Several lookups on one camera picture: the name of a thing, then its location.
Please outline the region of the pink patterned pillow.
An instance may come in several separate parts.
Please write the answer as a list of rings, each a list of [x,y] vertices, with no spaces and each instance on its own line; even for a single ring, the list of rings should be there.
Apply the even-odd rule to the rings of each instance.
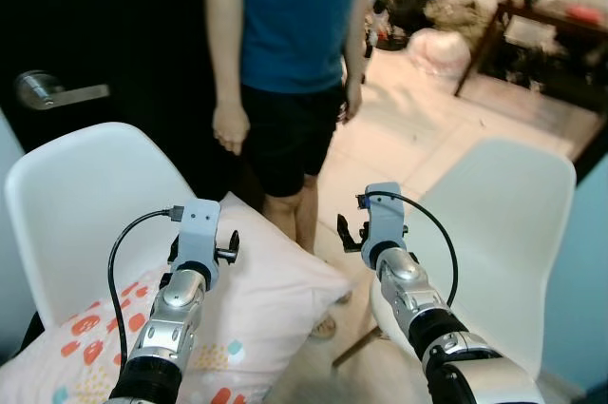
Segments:
[[[177,404],[261,404],[351,282],[234,195],[222,200],[218,230],[221,242],[239,234],[239,255],[205,296]],[[104,404],[118,361],[116,320],[101,286],[0,366],[0,404]]]

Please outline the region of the white plastic chair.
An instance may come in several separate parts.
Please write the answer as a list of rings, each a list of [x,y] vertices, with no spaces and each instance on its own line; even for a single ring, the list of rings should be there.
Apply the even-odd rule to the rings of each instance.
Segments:
[[[405,203],[404,245],[455,316],[533,378],[542,370],[546,285],[572,208],[575,169],[531,144],[475,144],[420,201]],[[377,324],[390,306],[377,279]]]
[[[137,127],[104,123],[19,158],[5,195],[36,313],[51,329],[107,296],[110,247],[133,219],[195,192]]]

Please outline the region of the person's right hand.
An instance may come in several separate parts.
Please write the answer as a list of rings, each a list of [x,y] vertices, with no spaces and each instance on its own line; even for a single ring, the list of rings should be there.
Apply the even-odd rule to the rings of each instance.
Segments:
[[[249,131],[246,111],[239,105],[217,105],[213,129],[217,142],[232,155],[239,156]]]

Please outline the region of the person's left hand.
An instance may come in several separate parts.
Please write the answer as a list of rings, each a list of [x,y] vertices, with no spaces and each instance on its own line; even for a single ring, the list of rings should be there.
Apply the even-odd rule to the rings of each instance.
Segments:
[[[346,100],[343,101],[338,116],[338,121],[346,125],[356,114],[359,113],[362,105],[362,82],[348,81],[346,83]]]

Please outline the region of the brown patterned slipper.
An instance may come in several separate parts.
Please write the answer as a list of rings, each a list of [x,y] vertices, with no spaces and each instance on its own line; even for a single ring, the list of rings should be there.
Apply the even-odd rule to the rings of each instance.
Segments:
[[[310,338],[329,340],[335,335],[337,335],[337,320],[335,320],[332,310],[326,310],[325,316],[310,331]]]

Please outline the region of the pale pink bag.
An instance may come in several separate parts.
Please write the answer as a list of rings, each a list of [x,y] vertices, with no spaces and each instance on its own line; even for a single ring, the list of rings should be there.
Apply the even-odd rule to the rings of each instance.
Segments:
[[[460,77],[472,57],[463,35],[434,28],[422,28],[413,33],[405,51],[417,68],[444,78]]]

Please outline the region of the person in blue shirt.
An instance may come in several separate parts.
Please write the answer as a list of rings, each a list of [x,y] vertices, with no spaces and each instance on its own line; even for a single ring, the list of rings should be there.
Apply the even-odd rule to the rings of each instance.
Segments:
[[[249,121],[240,157],[264,192],[262,214],[315,251],[318,178],[346,100],[352,0],[244,0],[238,105]]]

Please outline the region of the dark door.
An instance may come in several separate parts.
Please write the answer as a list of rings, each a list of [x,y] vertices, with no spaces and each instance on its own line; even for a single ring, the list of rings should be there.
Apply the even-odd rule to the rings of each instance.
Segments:
[[[109,92],[34,111],[16,99],[16,78],[31,70],[69,90]],[[25,151],[82,127],[126,123],[197,196],[220,200],[236,160],[214,139],[214,107],[204,0],[0,0],[0,112]]]

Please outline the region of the dark wooden table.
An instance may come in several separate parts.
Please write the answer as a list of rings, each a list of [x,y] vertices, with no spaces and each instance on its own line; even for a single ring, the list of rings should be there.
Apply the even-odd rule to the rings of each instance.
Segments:
[[[465,67],[464,73],[460,75],[453,95],[462,96],[466,83],[473,74],[481,72],[481,64],[485,57],[491,55],[495,48],[504,38],[505,30],[511,25],[514,17],[522,20],[539,23],[539,25],[550,25],[559,31],[581,36],[594,40],[596,43],[608,42],[608,28],[604,23],[591,23],[578,20],[570,16],[569,1],[551,0],[551,5],[539,5],[540,0],[500,0],[494,12],[491,13],[490,21],[483,31],[481,39],[475,44],[475,49],[470,56],[470,62]]]

